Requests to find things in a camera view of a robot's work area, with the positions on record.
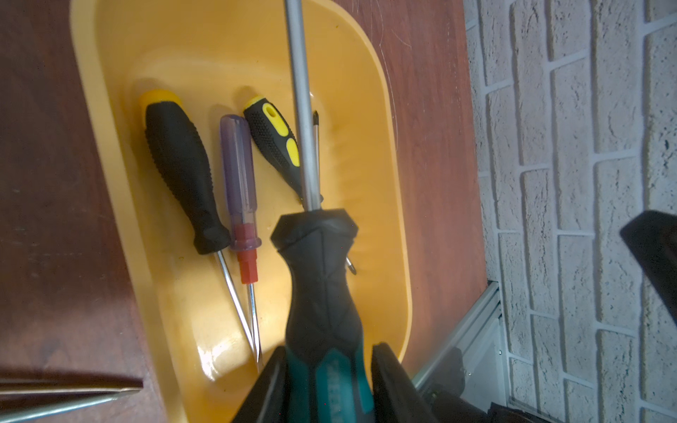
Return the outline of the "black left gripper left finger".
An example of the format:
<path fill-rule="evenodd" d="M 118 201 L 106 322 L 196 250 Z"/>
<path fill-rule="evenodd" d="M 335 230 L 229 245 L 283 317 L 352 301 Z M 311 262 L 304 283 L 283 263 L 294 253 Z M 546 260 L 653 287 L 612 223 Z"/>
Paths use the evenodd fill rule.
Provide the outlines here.
<path fill-rule="evenodd" d="M 231 422 L 286 422 L 287 403 L 287 350 L 277 347 Z"/>

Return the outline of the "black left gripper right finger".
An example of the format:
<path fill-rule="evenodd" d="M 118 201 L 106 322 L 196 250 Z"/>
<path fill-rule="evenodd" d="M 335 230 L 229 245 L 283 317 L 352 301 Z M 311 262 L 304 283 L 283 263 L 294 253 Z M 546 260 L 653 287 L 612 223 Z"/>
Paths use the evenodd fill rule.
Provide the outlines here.
<path fill-rule="evenodd" d="M 376 422 L 437 422 L 388 344 L 373 346 L 371 373 Z"/>

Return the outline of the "green black screwdriver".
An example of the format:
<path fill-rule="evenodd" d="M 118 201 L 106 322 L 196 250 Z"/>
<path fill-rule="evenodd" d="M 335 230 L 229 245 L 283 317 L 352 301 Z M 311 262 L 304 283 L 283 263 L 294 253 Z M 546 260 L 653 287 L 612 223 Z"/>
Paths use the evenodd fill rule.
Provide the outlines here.
<path fill-rule="evenodd" d="M 345 210 L 321 207 L 301 2 L 287 1 L 285 11 L 304 208 L 281 216 L 272 235 L 292 276 L 287 421 L 372 422 L 363 329 L 347 285 L 346 258 L 357 227 Z"/>

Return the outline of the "blue transparent red screwdriver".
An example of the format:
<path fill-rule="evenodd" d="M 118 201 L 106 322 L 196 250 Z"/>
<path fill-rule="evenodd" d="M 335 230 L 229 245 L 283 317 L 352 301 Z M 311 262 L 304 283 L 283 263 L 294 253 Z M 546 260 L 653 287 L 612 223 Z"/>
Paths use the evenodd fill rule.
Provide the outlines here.
<path fill-rule="evenodd" d="M 255 283 L 258 282 L 257 249 L 262 241 L 257 234 L 257 192 L 247 120 L 237 115 L 222 116 L 220 142 L 227 210 L 234 235 L 231 249 L 236 252 L 241 281 L 247 287 L 253 355 L 257 367 L 262 368 L 262 345 L 255 296 Z"/>

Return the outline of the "black yellow stubby screwdriver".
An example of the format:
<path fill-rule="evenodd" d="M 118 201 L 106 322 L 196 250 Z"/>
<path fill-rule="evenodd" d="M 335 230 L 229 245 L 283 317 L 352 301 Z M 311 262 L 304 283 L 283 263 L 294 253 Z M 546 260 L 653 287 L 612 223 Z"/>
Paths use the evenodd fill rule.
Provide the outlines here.
<path fill-rule="evenodd" d="M 243 113 L 250 126 L 251 137 L 260 153 L 302 203 L 300 149 L 287 120 L 279 109 L 263 96 L 252 98 L 246 104 Z"/>

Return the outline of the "black screwdriver yellow cap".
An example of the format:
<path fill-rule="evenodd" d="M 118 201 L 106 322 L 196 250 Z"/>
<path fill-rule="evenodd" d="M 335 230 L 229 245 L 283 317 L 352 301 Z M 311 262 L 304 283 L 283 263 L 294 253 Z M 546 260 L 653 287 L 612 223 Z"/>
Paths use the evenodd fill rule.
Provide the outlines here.
<path fill-rule="evenodd" d="M 231 235 L 218 214 L 210 163 L 199 132 L 179 97 L 169 90 L 143 93 L 139 104 L 153 163 L 192 225 L 197 253 L 218 258 L 244 336 L 255 362 L 259 362 L 254 337 L 223 254 L 231 245 Z"/>

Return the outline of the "orange black long screwdriver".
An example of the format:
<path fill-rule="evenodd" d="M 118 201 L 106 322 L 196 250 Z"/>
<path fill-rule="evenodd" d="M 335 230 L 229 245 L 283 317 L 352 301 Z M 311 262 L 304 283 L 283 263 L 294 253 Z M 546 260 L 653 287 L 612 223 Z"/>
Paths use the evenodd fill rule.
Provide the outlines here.
<path fill-rule="evenodd" d="M 316 158 L 317 158 L 317 174 L 318 174 L 318 179 L 320 177 L 320 126 L 319 126 L 320 118 L 319 118 L 319 112 L 317 110 L 314 110 L 313 112 L 313 130 L 314 130 L 314 139 L 315 139 L 315 151 L 316 151 Z"/>

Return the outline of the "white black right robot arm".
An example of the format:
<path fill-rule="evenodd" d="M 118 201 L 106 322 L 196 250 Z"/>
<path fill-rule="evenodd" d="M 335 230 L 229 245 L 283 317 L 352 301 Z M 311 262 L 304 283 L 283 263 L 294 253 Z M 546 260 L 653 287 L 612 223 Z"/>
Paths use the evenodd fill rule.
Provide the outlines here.
<path fill-rule="evenodd" d="M 643 211 L 620 235 L 676 323 L 676 216 Z"/>

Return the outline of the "black yellow dotted screwdriver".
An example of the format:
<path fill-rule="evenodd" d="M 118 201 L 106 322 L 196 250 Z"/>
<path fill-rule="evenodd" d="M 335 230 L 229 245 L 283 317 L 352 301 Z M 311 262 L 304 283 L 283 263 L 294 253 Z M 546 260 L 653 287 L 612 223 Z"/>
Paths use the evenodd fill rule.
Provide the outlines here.
<path fill-rule="evenodd" d="M 1 394 L 5 396 L 37 396 L 37 395 L 105 395 L 128 394 L 141 391 L 139 387 L 75 387 L 75 386 L 38 386 L 38 385 L 2 385 Z"/>

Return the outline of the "yellow plastic storage box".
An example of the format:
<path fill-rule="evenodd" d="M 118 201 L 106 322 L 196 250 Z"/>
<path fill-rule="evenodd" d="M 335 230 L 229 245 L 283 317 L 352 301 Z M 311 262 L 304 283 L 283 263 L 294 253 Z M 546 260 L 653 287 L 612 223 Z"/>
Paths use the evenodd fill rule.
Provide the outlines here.
<path fill-rule="evenodd" d="M 412 327 L 389 90 L 356 20 L 332 1 L 306 1 L 313 108 L 320 116 L 326 209 L 359 228 L 348 278 L 370 352 L 403 358 Z M 229 422 L 257 379 L 250 347 L 214 255 L 202 256 L 160 177 L 140 97 L 175 93 L 195 124 L 227 217 L 220 118 L 263 96 L 294 123 L 280 1 L 74 1 L 72 40 L 100 162 L 169 419 Z"/>

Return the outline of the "aluminium front rail frame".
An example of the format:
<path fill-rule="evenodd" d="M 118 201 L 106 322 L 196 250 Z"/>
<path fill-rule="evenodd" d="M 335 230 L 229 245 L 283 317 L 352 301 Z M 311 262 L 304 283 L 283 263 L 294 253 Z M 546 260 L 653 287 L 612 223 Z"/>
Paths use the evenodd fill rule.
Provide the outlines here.
<path fill-rule="evenodd" d="M 439 422 L 489 422 L 509 402 L 502 294 L 486 291 L 413 382 Z"/>

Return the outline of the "yellow handled screwdriver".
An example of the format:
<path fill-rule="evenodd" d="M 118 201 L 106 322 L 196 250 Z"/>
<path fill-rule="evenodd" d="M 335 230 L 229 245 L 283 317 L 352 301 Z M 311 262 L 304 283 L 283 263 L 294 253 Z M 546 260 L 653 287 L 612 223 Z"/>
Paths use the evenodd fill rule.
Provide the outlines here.
<path fill-rule="evenodd" d="M 24 399 L 8 401 L 1 405 L 2 422 L 25 422 L 65 412 L 72 412 L 94 405 L 102 405 L 120 398 L 139 393 L 139 391 L 108 392 L 100 394 L 81 394 L 56 396 L 44 399 Z"/>

